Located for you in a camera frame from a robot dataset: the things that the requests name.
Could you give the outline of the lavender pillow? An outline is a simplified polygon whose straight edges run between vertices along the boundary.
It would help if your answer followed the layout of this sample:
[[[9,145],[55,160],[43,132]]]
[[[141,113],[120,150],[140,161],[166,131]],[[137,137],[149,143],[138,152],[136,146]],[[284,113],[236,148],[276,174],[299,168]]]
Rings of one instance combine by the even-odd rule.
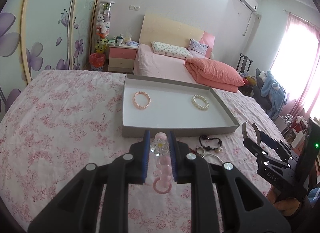
[[[207,44],[200,43],[194,39],[190,39],[188,51],[193,57],[206,58],[207,50],[209,46]]]

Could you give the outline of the plush toy display tube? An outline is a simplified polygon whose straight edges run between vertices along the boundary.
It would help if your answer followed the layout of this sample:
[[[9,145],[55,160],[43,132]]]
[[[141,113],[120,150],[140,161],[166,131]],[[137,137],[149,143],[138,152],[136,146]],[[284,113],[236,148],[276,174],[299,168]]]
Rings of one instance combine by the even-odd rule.
[[[95,41],[94,51],[104,53],[108,43],[108,35],[110,31],[111,10],[113,1],[100,2],[97,15],[95,17]]]

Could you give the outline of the pink floral bedsheet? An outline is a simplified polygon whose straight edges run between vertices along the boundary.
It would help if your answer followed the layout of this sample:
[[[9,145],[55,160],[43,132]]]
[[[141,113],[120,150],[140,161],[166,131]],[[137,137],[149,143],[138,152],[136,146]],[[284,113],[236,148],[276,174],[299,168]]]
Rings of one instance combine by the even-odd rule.
[[[1,121],[1,199],[22,230],[87,163],[111,163],[140,141],[121,136],[124,81],[125,74],[45,70],[11,105]],[[284,140],[255,100],[214,90],[241,125],[248,120]],[[217,136],[223,141],[218,156],[266,195],[270,184],[256,173],[241,125]],[[130,185],[129,232],[190,232],[190,201],[188,184],[174,184],[165,195],[149,178]]]

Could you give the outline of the grey cardboard tray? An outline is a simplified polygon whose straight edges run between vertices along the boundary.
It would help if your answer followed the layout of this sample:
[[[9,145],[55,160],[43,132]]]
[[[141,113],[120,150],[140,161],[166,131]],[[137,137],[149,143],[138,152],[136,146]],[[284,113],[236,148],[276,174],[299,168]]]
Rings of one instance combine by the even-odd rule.
[[[177,137],[233,133],[239,122],[218,92],[204,85],[127,75],[124,81],[123,137],[142,137],[146,130],[173,131]]]

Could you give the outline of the pink bedside cabinet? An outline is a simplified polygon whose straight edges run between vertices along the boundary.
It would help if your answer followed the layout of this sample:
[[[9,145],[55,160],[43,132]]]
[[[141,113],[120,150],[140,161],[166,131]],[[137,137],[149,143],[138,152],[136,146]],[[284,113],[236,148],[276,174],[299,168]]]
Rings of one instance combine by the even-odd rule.
[[[108,48],[108,72],[132,74],[137,46],[110,45]]]

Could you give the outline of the blue plush garment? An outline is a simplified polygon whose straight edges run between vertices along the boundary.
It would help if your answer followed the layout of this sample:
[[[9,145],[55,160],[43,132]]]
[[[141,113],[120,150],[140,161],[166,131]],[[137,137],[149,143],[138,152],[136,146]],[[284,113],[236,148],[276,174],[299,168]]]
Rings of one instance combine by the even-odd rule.
[[[267,115],[274,121],[278,118],[283,107],[287,104],[287,94],[270,71],[266,72],[260,94],[264,98],[269,98],[271,108],[267,110]]]

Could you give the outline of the pink bed mattress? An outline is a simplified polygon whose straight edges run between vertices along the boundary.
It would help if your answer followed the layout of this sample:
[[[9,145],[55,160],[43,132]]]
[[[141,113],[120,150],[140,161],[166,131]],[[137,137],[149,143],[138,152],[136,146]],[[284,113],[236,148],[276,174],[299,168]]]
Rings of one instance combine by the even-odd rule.
[[[145,44],[139,45],[133,74],[197,84],[183,59],[154,54],[152,47]]]

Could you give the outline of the red waste bin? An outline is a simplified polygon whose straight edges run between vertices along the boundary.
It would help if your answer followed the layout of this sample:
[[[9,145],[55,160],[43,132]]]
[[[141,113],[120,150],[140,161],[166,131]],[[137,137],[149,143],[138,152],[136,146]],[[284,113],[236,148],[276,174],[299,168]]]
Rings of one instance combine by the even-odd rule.
[[[102,71],[105,63],[105,54],[98,52],[91,54],[89,63],[92,71]]]

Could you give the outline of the thin silver bangle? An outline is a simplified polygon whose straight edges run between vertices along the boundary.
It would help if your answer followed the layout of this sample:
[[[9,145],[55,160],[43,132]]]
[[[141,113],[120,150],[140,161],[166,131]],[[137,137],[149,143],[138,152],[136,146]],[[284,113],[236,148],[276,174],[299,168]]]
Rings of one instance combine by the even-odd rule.
[[[210,153],[203,154],[201,157],[204,158],[206,161],[208,161],[211,164],[223,165],[223,163],[224,163],[223,160],[215,154],[210,154]]]

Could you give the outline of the black wooden chair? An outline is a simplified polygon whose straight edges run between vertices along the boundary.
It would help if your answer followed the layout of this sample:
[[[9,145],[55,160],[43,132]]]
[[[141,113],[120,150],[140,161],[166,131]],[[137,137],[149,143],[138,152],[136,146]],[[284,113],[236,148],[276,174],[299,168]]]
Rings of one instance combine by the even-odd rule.
[[[245,73],[249,72],[249,69],[253,63],[253,60],[251,60],[249,57],[247,57],[244,54],[240,54],[238,64],[236,67],[237,72]]]

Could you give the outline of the pink curtain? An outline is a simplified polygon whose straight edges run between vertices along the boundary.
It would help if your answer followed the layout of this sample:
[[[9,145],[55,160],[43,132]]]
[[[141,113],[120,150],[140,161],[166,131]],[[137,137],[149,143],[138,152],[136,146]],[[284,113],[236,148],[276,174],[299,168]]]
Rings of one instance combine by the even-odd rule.
[[[281,115],[308,118],[319,98],[319,27],[289,12],[271,72],[287,96]]]

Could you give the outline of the coral folded duvet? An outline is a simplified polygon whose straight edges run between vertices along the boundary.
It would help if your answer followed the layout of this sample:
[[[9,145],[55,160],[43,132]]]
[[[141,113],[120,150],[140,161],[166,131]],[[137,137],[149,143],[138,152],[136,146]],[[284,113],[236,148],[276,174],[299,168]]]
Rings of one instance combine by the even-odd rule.
[[[208,58],[189,58],[184,62],[185,68],[193,79],[208,87],[237,93],[245,82],[238,72],[226,63]]]

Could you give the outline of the white mug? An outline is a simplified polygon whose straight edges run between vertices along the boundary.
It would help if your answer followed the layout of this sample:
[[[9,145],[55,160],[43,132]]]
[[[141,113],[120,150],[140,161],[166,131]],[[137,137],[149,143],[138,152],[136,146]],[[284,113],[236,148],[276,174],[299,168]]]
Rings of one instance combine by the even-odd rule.
[[[117,45],[118,45],[118,46],[121,46],[123,40],[124,40],[123,37],[118,37],[118,38],[117,38]]]

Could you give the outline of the flower pattern wardrobe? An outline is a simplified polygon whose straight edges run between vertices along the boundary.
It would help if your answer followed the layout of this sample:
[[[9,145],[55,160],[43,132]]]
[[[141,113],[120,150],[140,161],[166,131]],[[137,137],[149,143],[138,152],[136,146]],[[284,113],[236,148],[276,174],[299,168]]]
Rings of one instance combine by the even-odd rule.
[[[42,71],[80,70],[97,0],[7,0],[1,10],[1,114]]]

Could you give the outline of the beige pink headboard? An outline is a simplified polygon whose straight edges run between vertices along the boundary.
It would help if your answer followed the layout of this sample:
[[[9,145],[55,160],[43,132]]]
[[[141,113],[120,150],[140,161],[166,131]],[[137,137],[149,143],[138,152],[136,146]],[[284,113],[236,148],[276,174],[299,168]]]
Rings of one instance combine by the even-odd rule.
[[[150,46],[151,42],[156,41],[187,48],[190,39],[208,45],[206,57],[211,57],[215,42],[212,34],[169,18],[145,14],[139,37],[140,44]]]

